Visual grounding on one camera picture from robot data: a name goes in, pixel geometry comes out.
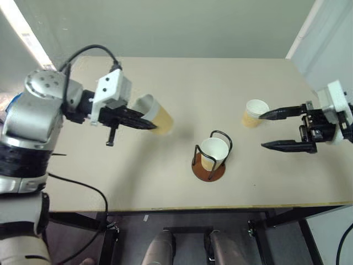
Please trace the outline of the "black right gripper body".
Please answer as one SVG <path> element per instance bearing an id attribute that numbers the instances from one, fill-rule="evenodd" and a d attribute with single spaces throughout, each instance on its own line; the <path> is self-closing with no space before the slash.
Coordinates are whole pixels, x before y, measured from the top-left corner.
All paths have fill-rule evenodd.
<path id="1" fill-rule="evenodd" d="M 336 125 L 327 121 L 321 109 L 313 109 L 312 104 L 301 104 L 299 126 L 301 142 L 329 142 L 334 138 Z"/>

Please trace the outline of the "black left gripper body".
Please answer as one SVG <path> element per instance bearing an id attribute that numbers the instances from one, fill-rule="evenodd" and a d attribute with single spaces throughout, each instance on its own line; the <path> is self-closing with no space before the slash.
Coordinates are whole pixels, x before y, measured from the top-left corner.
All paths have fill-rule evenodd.
<path id="1" fill-rule="evenodd" d="M 98 121 L 106 127 L 110 128 L 109 137 L 106 146 L 113 147 L 116 130 L 119 125 L 126 125 L 129 123 L 129 116 L 126 107 L 119 107 L 110 109 L 108 107 L 100 110 Z"/>

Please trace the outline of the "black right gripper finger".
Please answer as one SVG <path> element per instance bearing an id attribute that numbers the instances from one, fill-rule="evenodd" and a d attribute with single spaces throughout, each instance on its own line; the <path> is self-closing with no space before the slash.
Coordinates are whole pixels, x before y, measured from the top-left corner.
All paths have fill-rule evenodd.
<path id="1" fill-rule="evenodd" d="M 315 142 L 296 142 L 295 140 L 279 140 L 261 144 L 262 147 L 280 152 L 317 153 Z"/>
<path id="2" fill-rule="evenodd" d="M 307 112 L 305 104 L 292 107 L 282 107 L 274 110 L 270 110 L 262 114 L 259 119 L 263 120 L 284 120 L 293 116 L 301 116 Z"/>

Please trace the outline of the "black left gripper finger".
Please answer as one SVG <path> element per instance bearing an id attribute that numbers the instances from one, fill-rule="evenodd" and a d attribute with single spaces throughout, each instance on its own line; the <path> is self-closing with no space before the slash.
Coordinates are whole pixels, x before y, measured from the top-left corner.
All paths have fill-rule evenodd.
<path id="1" fill-rule="evenodd" d="M 125 113 L 129 118 L 142 118 L 144 116 L 143 113 L 129 108 L 125 109 Z"/>
<path id="2" fill-rule="evenodd" d="M 127 126 L 139 129 L 139 130 L 153 130 L 156 129 L 157 126 L 149 120 L 143 119 L 141 116 L 138 115 L 129 115 L 127 117 Z"/>

